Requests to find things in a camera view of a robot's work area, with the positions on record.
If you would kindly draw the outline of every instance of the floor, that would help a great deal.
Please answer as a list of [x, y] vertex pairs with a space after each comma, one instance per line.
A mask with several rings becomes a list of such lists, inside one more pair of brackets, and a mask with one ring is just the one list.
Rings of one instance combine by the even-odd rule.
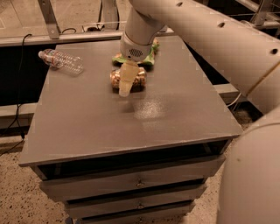
[[[61, 30], [75, 27], [82, 32], [83, 25], [97, 22], [100, 2], [95, 0], [52, 0], [58, 24]], [[128, 16], [130, 4], [127, 0], [118, 0], [121, 21]], [[0, 0], [0, 41], [6, 37], [21, 37], [27, 33], [46, 35], [44, 20], [35, 0]], [[254, 120], [251, 106], [239, 107], [234, 116], [246, 129]], [[0, 154], [6, 152], [20, 141], [20, 136], [0, 138]], [[230, 153], [231, 145], [225, 155]], [[39, 178], [30, 168], [20, 168], [18, 158], [22, 150], [20, 144], [14, 150], [0, 157], [0, 223], [65, 223], [67, 214], [61, 203], [54, 203], [39, 190]], [[186, 217], [171, 217], [154, 223], [171, 224], [213, 224], [216, 222], [218, 194], [223, 166], [206, 183], [208, 188], [195, 200], [196, 207]]]

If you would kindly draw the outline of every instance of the wooden drawer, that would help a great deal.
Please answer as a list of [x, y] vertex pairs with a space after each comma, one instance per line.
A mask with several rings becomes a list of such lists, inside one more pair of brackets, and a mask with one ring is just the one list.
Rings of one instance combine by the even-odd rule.
[[54, 201], [77, 200], [213, 176], [225, 157], [211, 156], [146, 165], [74, 178], [43, 181], [40, 188]]
[[81, 224], [141, 224], [146, 221], [154, 221], [175, 215], [185, 215], [191, 212], [195, 204], [190, 202], [179, 202], [167, 206], [153, 207], [141, 211], [100, 216], [96, 218], [82, 219]]
[[72, 218], [83, 218], [102, 214], [119, 213], [129, 210], [141, 210], [170, 204], [178, 201], [195, 200], [205, 191], [206, 185], [170, 185], [166, 189], [143, 192], [127, 192], [116, 196], [95, 197], [90, 200], [66, 205], [66, 212]]

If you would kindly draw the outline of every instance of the clear water bottle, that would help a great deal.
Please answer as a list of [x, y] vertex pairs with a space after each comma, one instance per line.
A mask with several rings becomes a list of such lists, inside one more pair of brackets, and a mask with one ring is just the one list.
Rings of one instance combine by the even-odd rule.
[[69, 74], [80, 74], [84, 67], [82, 59], [53, 49], [40, 51], [38, 56], [50, 67], [60, 68]]

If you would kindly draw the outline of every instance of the desk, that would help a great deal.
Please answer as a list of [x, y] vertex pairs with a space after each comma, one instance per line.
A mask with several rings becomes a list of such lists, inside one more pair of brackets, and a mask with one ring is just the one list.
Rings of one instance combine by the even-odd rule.
[[85, 71], [49, 70], [20, 165], [82, 223], [188, 213], [242, 133], [181, 39], [158, 40], [146, 88], [128, 98], [109, 81], [119, 40], [57, 46]]

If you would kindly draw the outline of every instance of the gray tabletop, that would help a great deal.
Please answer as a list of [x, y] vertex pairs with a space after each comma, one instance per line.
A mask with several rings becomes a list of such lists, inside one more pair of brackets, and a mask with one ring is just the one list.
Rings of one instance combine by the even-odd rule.
[[58, 45], [85, 71], [49, 70], [20, 164], [44, 165], [237, 137], [242, 129], [179, 37], [158, 38], [142, 92], [121, 98], [109, 74], [119, 40]]

